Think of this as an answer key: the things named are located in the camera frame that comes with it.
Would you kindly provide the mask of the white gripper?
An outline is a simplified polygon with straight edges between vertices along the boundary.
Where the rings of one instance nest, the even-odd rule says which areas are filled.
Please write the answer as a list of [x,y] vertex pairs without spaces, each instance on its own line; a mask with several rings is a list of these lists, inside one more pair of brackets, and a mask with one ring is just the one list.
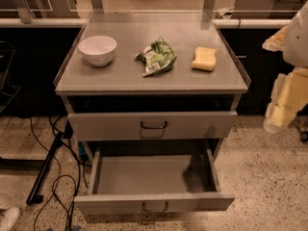
[[[287,27],[283,27],[264,41],[262,47],[276,52],[285,49]],[[263,127],[270,133],[286,129],[297,113],[308,104],[308,69],[296,67],[288,75],[279,74],[270,95]]]

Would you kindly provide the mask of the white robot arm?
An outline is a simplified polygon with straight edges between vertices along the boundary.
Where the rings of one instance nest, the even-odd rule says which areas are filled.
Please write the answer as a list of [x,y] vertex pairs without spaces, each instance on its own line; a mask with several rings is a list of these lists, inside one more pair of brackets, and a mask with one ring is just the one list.
[[308,2],[291,22],[266,39],[262,47],[281,51],[283,60],[294,69],[279,74],[274,82],[263,127],[277,133],[287,128],[308,104]]

